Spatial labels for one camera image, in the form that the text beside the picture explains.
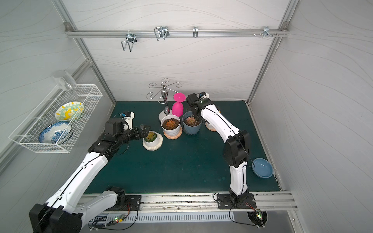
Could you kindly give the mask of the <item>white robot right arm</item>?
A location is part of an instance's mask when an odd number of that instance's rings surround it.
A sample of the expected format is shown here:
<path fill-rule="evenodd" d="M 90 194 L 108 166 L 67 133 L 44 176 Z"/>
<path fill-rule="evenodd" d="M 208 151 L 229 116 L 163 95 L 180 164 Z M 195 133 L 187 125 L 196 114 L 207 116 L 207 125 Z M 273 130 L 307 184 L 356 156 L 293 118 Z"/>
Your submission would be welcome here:
<path fill-rule="evenodd" d="M 192 113 L 207 121 L 224 142 L 223 158 L 230 168 L 230 199 L 234 206 L 242 205 L 249 197 L 246 170 L 250 159 L 250 134 L 230 123 L 204 92 L 186 97 Z"/>

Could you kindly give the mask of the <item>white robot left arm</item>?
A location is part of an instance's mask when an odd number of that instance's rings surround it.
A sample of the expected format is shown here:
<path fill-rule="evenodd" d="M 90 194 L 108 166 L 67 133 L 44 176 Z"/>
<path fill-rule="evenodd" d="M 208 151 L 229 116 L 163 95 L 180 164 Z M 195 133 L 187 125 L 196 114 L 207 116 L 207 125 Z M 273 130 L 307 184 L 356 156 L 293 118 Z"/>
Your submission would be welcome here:
<path fill-rule="evenodd" d="M 133 127 L 132 120 L 132 116 L 109 119 L 77 170 L 44 204 L 33 206 L 29 218 L 35 233 L 78 233 L 106 210 L 130 209 L 124 190 L 118 187 L 107 189 L 82 206 L 78 206 L 78 202 L 122 145 L 148 136 L 150 126 Z"/>

